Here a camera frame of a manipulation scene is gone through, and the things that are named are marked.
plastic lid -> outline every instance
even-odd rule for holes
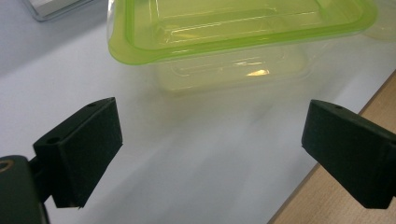
[[[129,64],[353,34],[370,27],[376,16],[371,0],[110,0],[109,4],[109,50]]]

